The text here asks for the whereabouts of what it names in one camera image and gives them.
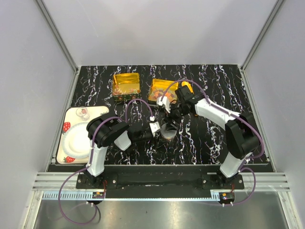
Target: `yellow container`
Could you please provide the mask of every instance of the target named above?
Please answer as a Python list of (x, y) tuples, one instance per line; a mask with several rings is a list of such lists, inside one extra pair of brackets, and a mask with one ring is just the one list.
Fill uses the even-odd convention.
[(112, 96), (116, 101), (140, 98), (140, 74), (123, 73), (113, 75)]
[[(155, 103), (157, 101), (157, 98), (162, 96), (164, 91), (168, 88), (169, 85), (171, 85), (174, 81), (171, 80), (158, 80), (153, 79), (152, 85), (149, 90), (148, 95), (148, 101), (151, 103)], [(179, 87), (179, 83), (175, 83), (173, 86), (168, 89), (165, 96), (169, 99), (170, 102), (177, 100), (177, 95), (175, 93), (175, 90), (177, 90)]]

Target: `white wall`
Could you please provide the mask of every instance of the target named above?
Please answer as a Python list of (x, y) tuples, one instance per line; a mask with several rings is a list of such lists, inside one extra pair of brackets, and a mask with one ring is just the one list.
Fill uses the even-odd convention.
[(33, 0), (0, 0), (0, 28), (0, 227), (15, 229), (73, 72)]
[(242, 64), (276, 0), (44, 0), (78, 65)]
[(305, 1), (283, 5), (246, 69), (276, 168), (305, 226)]

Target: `marble tabletop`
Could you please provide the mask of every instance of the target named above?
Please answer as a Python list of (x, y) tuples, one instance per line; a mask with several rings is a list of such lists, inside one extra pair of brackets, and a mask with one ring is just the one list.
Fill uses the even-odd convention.
[[(141, 96), (147, 101), (152, 79), (190, 79), (197, 82), (217, 104), (236, 112), (252, 112), (237, 65), (120, 65), (82, 66), (71, 106), (107, 106), (123, 117), (127, 103), (112, 98), (112, 77), (119, 73), (139, 73)], [(134, 129), (148, 127), (149, 111), (142, 103), (133, 103), (128, 111), (128, 124)], [(154, 110), (161, 122), (164, 113)], [(108, 150), (107, 165), (181, 165), (219, 164), (228, 153), (224, 130), (210, 120), (187, 115), (179, 133), (170, 143), (156, 146), (153, 142), (136, 143), (136, 152), (126, 155), (116, 146)], [(250, 161), (266, 164), (266, 156)]]

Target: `red strawberry print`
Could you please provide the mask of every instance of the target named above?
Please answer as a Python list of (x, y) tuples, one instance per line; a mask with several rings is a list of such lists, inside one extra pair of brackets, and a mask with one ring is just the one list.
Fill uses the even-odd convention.
[(62, 133), (63, 134), (66, 133), (70, 129), (70, 127), (71, 127), (71, 123), (65, 122), (62, 127)]
[(75, 160), (75, 158), (73, 158), (73, 157), (64, 157), (63, 158), (63, 162), (64, 163), (71, 163), (71, 162), (73, 162)]

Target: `white plate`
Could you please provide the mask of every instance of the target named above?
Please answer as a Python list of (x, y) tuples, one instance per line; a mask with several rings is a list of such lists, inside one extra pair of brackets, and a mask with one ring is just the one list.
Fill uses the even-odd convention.
[(63, 136), (62, 149), (73, 158), (84, 158), (90, 153), (90, 139), (86, 130), (87, 122), (72, 126)]

